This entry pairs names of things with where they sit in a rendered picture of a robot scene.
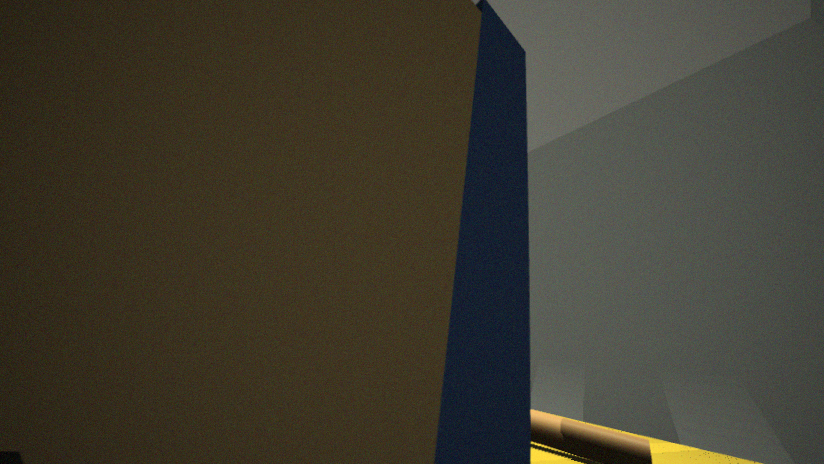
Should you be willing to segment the wooden-handled hammer with black head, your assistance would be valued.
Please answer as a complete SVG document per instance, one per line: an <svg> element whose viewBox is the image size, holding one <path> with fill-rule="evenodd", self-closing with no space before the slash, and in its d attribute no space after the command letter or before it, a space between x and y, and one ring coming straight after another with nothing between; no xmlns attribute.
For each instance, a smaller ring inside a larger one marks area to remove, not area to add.
<svg viewBox="0 0 824 464"><path fill-rule="evenodd" d="M531 410L531 442L603 464L652 464L649 440Z"/></svg>

